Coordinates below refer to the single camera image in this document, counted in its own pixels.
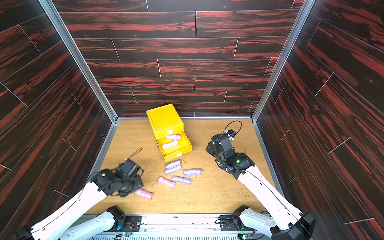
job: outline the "aluminum frame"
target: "aluminum frame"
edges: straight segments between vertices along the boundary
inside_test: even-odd
[[[115,110],[109,103],[107,97],[101,90],[99,84],[96,81],[96,78],[94,77],[93,73],[89,69],[88,64],[86,63],[83,55],[80,53],[79,48],[77,47],[76,43],[74,42],[70,32],[68,31],[63,19],[61,18],[60,14],[58,13],[55,5],[53,4],[52,0],[38,0],[41,6],[43,7],[45,13],[47,14],[48,18],[51,20],[53,26],[55,27],[56,31],[60,35],[61,39],[63,40],[63,43],[67,47],[68,51],[71,53],[74,61],[76,62],[77,66],[80,68],[81,72],[83,73],[85,79],[89,83],[92,91],[95,93],[96,97],[100,101],[101,105],[103,106],[106,114],[108,115],[109,119],[111,120],[112,124],[114,124],[118,118]]]

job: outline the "wood-pattern wall panel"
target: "wood-pattern wall panel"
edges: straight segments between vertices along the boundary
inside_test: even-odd
[[[235,58],[278,57],[286,40],[287,36],[239,38]]]
[[[46,14],[33,18],[21,24],[20,27],[41,53],[61,41],[59,34]]]
[[[0,132],[3,131],[26,106],[15,95],[0,84]]]
[[[194,38],[195,12],[62,12],[74,38]]]
[[[384,50],[382,1],[317,1],[314,13],[343,31]]]
[[[264,74],[269,58],[159,60],[161,76],[236,76]]]
[[[229,90],[225,95],[225,102],[260,101],[264,89],[258,90]]]
[[[0,135],[0,164],[13,168],[62,106],[72,97],[82,76],[73,65],[45,94],[30,105]]]
[[[25,65],[3,84],[30,105],[74,62],[62,41]]]
[[[97,77],[160,77],[156,60],[87,60]]]
[[[265,89],[270,75],[196,77],[197,90]]]
[[[119,59],[112,39],[75,38],[74,41],[85,59]]]
[[[197,37],[287,36],[298,10],[197,12]]]
[[[23,227],[32,227],[39,221],[41,212],[45,211],[53,189],[59,180],[66,165],[73,157],[75,151],[65,141],[62,141],[48,164],[29,190],[22,204],[17,209],[5,227],[2,236],[4,239],[13,239],[15,232]]]
[[[187,91],[195,89],[194,77],[96,77],[96,80],[103,91]]]
[[[341,79],[384,111],[384,53],[321,21],[308,49]]]
[[[19,25],[0,32],[0,46],[0,81],[39,55],[39,51]]]
[[[0,3],[0,32],[44,14],[37,0],[2,1]]]
[[[120,59],[233,58],[237,38],[114,39]]]
[[[285,63],[279,81],[310,130],[328,153],[349,136]]]
[[[292,0],[147,0],[149,11],[153,12],[177,12],[177,11],[232,11],[232,10],[266,10],[266,9],[290,9]]]
[[[80,105],[71,98],[3,180],[0,185],[0,209],[3,213],[0,226],[3,227],[0,230],[25,199],[81,111]]]
[[[332,74],[332,71],[299,41],[293,45],[287,62],[313,95],[319,92]]]
[[[382,215],[384,211],[382,204],[384,198],[383,172],[352,139],[346,141],[329,155],[372,214],[372,217],[381,227],[384,227],[384,217]]]
[[[384,114],[335,75],[316,97],[379,169],[384,171]]]
[[[59,12],[146,12],[145,0],[53,0]]]

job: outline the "black cable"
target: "black cable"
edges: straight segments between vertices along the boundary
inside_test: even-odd
[[[271,191],[271,193],[273,194],[273,196],[281,203],[281,205],[283,205],[284,206],[284,208],[286,209],[286,210],[288,210],[290,213],[291,213],[291,215],[297,220],[297,222],[299,222],[300,223],[300,225],[305,229],[305,231],[311,236],[311,238],[313,238],[313,240],[317,240],[316,238],[314,238],[313,237],[313,235],[304,227],[304,225],[295,217],[295,215],[280,201],[280,199],[279,198],[277,198],[276,197],[276,195],[272,192],[272,190],[263,182],[263,181],[261,181],[258,177],[256,177],[255,175],[253,175],[251,172],[249,172],[249,171],[247,171],[247,170],[235,170],[235,171],[244,171],[244,172],[247,172],[247,173],[249,173],[249,174],[251,174],[254,178],[256,178],[257,180],[259,180],[261,183],[263,183],[264,184],[264,186],[266,186],[268,189],[269,189],[269,191]]]

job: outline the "dark red wood panel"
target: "dark red wood panel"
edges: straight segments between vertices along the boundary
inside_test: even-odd
[[[325,152],[331,151],[349,137],[297,77],[288,63],[284,65],[279,78],[284,92],[292,100]]]
[[[298,10],[197,12],[197,37],[287,36]]]
[[[384,50],[382,1],[317,1],[314,12],[320,18],[349,34]]]
[[[38,0],[1,1],[0,32],[44,13]]]
[[[156,60],[87,60],[97,77],[159,77]]]
[[[154,12],[290,9],[293,3],[292,0],[147,0],[147,2],[148,9]]]
[[[309,200],[307,194],[303,186],[300,183],[300,178],[295,178],[288,184],[288,188],[290,190],[290,194],[293,195],[293,205],[300,209],[303,213],[310,212],[316,218],[316,224],[314,226],[312,236],[316,238],[316,240],[328,240],[330,239],[327,233],[324,230],[323,225],[318,220],[318,216],[315,214],[315,210]]]
[[[39,56],[39,51],[20,26],[0,32],[0,45],[0,81]]]
[[[300,9],[303,3],[304,3],[304,0],[294,0],[292,9]]]
[[[252,102],[230,102],[230,103],[174,103],[179,112],[242,112],[251,108]]]
[[[195,117],[252,117],[253,111],[250,112],[208,112],[195,113]]]
[[[74,41],[85,59],[119,59],[112,39],[75,38]]]
[[[287,62],[313,95],[318,93],[332,74],[332,71],[299,41],[293,46]]]
[[[83,80],[83,83],[73,94],[73,97],[83,109],[87,109],[90,106],[90,103],[95,101],[97,97],[93,92],[92,88],[90,87],[89,83],[84,78],[81,79]]]
[[[331,159],[362,200],[372,217],[384,227],[384,174],[371,159],[349,139],[330,154]]]
[[[99,149],[104,142],[104,138],[100,134],[100,130],[104,127],[102,126],[104,114],[104,110],[101,110],[97,117],[94,118],[78,150],[75,152],[56,185],[55,189],[57,191],[72,197],[74,192],[77,193],[78,189],[81,189],[85,185],[86,179],[79,181],[78,178],[88,177],[99,153]]]
[[[104,94],[110,103],[136,103],[132,91],[104,91]]]
[[[76,119],[75,125],[65,136],[67,143],[73,148],[78,149],[101,109],[102,107],[98,99],[94,98],[88,108]]]
[[[236,38],[114,39],[120,59],[233,58]]]
[[[195,89],[194,77],[108,78],[97,77],[103,91],[185,91]]]
[[[316,97],[384,171],[384,114],[335,75],[331,76]]]
[[[2,239],[14,239],[15,233],[20,227],[32,227],[38,222],[41,212],[45,210],[53,189],[74,152],[66,142],[61,142],[33,187],[27,191],[28,194],[20,207],[0,234]]]
[[[145,0],[53,0],[59,12],[147,12]]]
[[[356,235],[357,239],[384,239],[384,231],[375,219],[347,224],[346,227]]]
[[[258,90],[229,90],[225,95],[225,102],[259,101],[264,89]]]
[[[3,81],[25,104],[30,105],[74,62],[60,41],[17,73]]]
[[[329,198],[329,201],[325,202],[328,206],[325,207],[321,206],[323,203],[317,202],[323,202],[324,200],[321,198],[313,199],[310,197],[313,201],[312,203],[315,209],[324,211],[322,214],[319,212],[317,214],[319,216],[324,216],[324,220],[329,220],[330,217],[335,218],[335,216],[338,215],[340,216],[342,222],[352,222],[370,218],[370,213],[366,210],[360,199],[356,196],[344,179],[343,175],[324,152],[322,146],[316,138],[316,135],[311,132],[306,120],[302,118],[300,112],[296,109],[296,106],[290,101],[286,91],[283,91],[280,95],[280,98],[277,100],[277,106],[279,111],[282,112],[283,118],[286,121],[299,148],[301,149],[304,158],[307,160],[307,164],[300,164],[299,166],[308,166],[311,169],[311,172],[313,172],[311,173],[308,170],[303,170],[302,172],[307,173],[303,174],[303,177],[312,178],[313,176],[316,176],[321,187],[313,189],[316,189],[315,192],[320,191],[321,194],[324,194]],[[332,209],[325,208],[333,207],[334,211],[337,213],[329,213],[329,216],[327,216],[327,211],[331,211]],[[334,225],[334,228],[339,228],[336,223],[332,224]],[[325,228],[327,231],[335,231],[332,227],[330,228],[329,224],[327,224]],[[337,236],[338,234],[333,232],[332,234],[328,233],[328,235]]]
[[[0,132],[17,118],[25,108],[26,106],[19,99],[0,84]]]
[[[33,18],[20,26],[41,53],[61,41],[46,14]]]
[[[138,103],[211,103],[225,99],[225,91],[140,91],[133,95]]]
[[[384,111],[384,53],[322,21],[307,47],[364,98]]]
[[[277,79],[277,81],[276,81],[276,83],[273,86],[272,91],[271,91],[271,96],[275,102],[279,98],[282,91],[283,91],[283,88],[281,87],[281,84],[279,83],[279,79]]]
[[[74,125],[74,119],[76,119],[81,112],[80,106],[74,98],[71,98],[30,146],[23,157],[18,159],[18,163],[4,179],[0,185],[0,210],[3,213],[0,220],[0,230],[3,230],[7,222],[12,218],[28,194],[28,191],[32,188],[57,148],[63,142],[66,133]],[[48,168],[52,168],[58,164],[58,157],[52,161],[53,163],[47,166]]]
[[[299,36],[297,37],[297,40],[304,46],[308,45],[314,32],[317,29],[317,26],[321,21],[321,19],[315,16],[312,12],[313,11],[311,11],[308,15],[307,20],[305,21],[304,26],[301,29]]]
[[[265,74],[271,74],[273,69],[275,68],[275,65],[277,63],[277,60],[278,60],[278,57],[273,57],[271,58],[269,64],[268,64],[268,67],[265,71]]]
[[[74,38],[194,38],[195,12],[60,13]]]
[[[287,36],[239,38],[235,58],[278,57],[286,40]]]
[[[270,75],[196,77],[197,90],[265,89]]]
[[[78,89],[82,77],[72,66],[41,98],[6,128],[0,136],[0,164],[13,168],[36,138],[48,126],[64,104]]]
[[[159,60],[161,76],[236,76],[264,74],[269,58]]]

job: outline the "pink foam roll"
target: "pink foam roll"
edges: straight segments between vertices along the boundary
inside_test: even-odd
[[[201,175],[203,172],[201,171],[201,168],[192,168],[192,169],[185,169],[184,175],[192,176],[192,175]]]
[[[164,184],[165,186],[170,187],[170,188],[175,188],[175,186],[176,186],[175,182],[171,182],[170,180],[167,180],[167,179],[165,179],[163,177],[159,177],[157,182],[160,183],[160,184]]]
[[[173,146],[177,146],[178,144],[179,144],[179,142],[175,139],[172,142],[163,143],[163,149],[166,150],[167,148],[170,148],[170,147],[173,147]]]
[[[172,134],[172,135],[169,135],[169,136],[166,136],[166,139],[170,139],[170,140],[181,140],[181,135],[180,134]]]
[[[181,162],[180,162],[180,160],[176,160],[176,161],[173,161],[173,162],[167,163],[167,164],[166,164],[166,168],[175,167],[175,166],[177,166],[177,165],[181,165]]]
[[[166,168],[165,173],[166,173],[166,175],[168,175],[168,174],[171,174],[171,173],[174,173],[174,172],[178,172],[180,170],[181,170],[181,165],[177,165],[177,166],[174,166],[174,167],[171,167],[171,168]]]
[[[143,197],[148,200],[152,200],[154,194],[144,189],[138,189],[135,191],[135,195],[139,197]]]

